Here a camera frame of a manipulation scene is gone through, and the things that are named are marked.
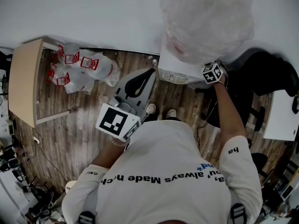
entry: sleeve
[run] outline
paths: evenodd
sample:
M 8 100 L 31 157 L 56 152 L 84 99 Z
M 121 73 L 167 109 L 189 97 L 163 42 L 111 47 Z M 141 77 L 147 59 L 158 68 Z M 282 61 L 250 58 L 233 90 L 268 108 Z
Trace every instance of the sleeve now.
M 220 155 L 219 171 L 244 205 L 247 223 L 253 224 L 260 214 L 263 199 L 258 172 L 245 137 L 233 137 L 226 142 Z
M 90 165 L 83 170 L 75 185 L 68 191 L 62 202 L 62 212 L 67 224 L 78 222 L 88 195 L 95 191 L 108 169 Z

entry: wooden floor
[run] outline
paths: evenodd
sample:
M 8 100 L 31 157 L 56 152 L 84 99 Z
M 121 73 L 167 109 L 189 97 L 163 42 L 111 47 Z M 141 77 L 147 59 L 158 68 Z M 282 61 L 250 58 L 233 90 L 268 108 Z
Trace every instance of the wooden floor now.
M 137 69 L 153 67 L 152 59 L 159 59 L 155 56 L 149 59 L 148 55 L 124 51 L 104 50 L 104 55 L 117 61 L 121 68 L 121 76 Z M 34 145 L 33 135 L 38 136 L 35 130 L 14 115 L 12 119 L 16 120 L 17 138 L 25 146 L 28 157 L 32 157 L 24 164 L 26 176 L 31 181 L 36 175 L 41 182 L 47 182 L 49 186 L 53 185 L 60 193 L 63 192 L 66 182 L 76 180 L 107 143 L 107 135 L 97 130 L 95 124 L 101 104 L 108 101 L 112 89 L 105 83 L 96 81 L 91 94 L 86 92 L 66 94 L 64 88 L 58 88 L 46 82 L 51 57 L 50 51 L 44 52 L 40 65 L 38 115 L 44 117 L 66 110 L 70 110 L 71 113 L 67 117 L 40 124 L 36 130 L 40 135 L 40 147 L 44 154 L 61 171 L 62 175 L 46 160 L 41 149 Z M 160 113 L 165 113 L 170 108 L 177 109 L 178 118 L 192 127 L 194 137 L 196 137 L 197 127 L 205 123 L 200 119 L 200 113 L 207 109 L 208 102 L 203 94 L 196 94 L 186 85 L 160 81 L 157 77 L 150 101 L 157 105 Z M 266 108 L 265 119 L 269 113 L 269 101 L 268 96 L 254 97 L 255 108 L 260 105 Z M 260 133 L 248 128 L 246 133 L 253 142 L 252 153 L 259 152 L 269 157 L 263 169 L 268 173 L 284 153 L 285 145 L 282 141 L 263 139 Z M 217 165 L 221 152 L 220 130 L 207 125 L 199 130 L 199 136 L 201 155 Z

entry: white sweatshirt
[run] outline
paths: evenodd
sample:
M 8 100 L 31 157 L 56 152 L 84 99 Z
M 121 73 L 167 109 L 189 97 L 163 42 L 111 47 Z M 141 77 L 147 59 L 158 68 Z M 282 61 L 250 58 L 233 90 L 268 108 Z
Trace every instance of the white sweatshirt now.
M 226 224 L 233 189 L 255 222 L 261 185 L 245 137 L 230 139 L 219 170 L 198 151 L 191 128 L 174 120 L 144 123 L 110 168 L 87 167 L 63 201 L 68 224 L 77 223 L 87 196 L 95 197 L 97 224 Z

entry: black pants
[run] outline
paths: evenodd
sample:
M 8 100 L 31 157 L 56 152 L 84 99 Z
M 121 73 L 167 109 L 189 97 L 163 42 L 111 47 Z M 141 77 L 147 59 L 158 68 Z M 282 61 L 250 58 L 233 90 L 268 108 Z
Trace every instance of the black pants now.
M 149 122 L 149 121 L 155 121 L 158 120 L 158 115 L 157 114 L 149 114 L 149 116 L 144 120 L 144 122 Z M 164 120 L 176 120 L 176 121 L 181 121 L 178 118 L 175 117 L 169 117 Z

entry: white shoe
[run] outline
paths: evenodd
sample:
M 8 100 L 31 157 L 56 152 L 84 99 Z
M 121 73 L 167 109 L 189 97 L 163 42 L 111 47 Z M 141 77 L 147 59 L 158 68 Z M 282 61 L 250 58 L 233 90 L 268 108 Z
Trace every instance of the white shoe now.
M 175 109 L 171 109 L 167 112 L 166 118 L 176 118 L 177 111 Z
M 149 104 L 149 106 L 146 109 L 147 114 L 155 114 L 156 113 L 156 105 L 155 104 Z

